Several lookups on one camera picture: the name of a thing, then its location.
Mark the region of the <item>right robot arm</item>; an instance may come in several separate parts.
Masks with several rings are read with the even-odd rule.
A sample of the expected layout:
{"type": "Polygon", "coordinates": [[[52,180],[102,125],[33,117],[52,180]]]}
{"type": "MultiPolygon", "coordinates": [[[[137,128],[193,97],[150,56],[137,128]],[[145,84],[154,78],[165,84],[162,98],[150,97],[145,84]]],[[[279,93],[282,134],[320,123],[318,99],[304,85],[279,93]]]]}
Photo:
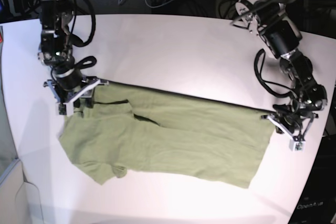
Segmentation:
{"type": "Polygon", "coordinates": [[[73,57],[73,47],[89,45],[96,31],[96,16],[89,0],[83,0],[89,9],[91,30],[86,41],[74,34],[73,27],[77,18],[76,0],[43,0],[41,3],[40,23],[42,26],[38,59],[50,69],[50,79],[44,82],[57,100],[57,112],[70,116],[75,108],[85,105],[92,108],[96,86],[108,84],[95,76],[85,76],[83,69],[96,65],[94,56],[80,61],[73,57]]]}

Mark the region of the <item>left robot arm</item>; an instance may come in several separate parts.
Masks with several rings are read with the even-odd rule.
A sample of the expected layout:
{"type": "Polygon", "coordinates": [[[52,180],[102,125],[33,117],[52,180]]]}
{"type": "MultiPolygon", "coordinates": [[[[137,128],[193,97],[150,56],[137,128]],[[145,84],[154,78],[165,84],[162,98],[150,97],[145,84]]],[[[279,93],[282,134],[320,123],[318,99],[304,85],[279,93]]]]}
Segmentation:
{"type": "Polygon", "coordinates": [[[263,115],[269,120],[279,134],[290,139],[290,148],[294,151],[303,149],[305,136],[317,112],[322,111],[328,103],[324,86],[313,77],[313,66],[308,57],[299,50],[301,32],[286,13],[287,4],[296,0],[238,0],[235,8],[238,16],[231,21],[236,26],[242,21],[243,29],[248,30],[263,42],[254,60],[254,72],[258,82],[271,95],[284,99],[288,104],[273,106],[274,113],[263,115]],[[286,93],[274,91],[271,81],[262,78],[264,64],[259,61],[266,55],[279,61],[282,73],[286,74],[292,86],[286,93]]]}

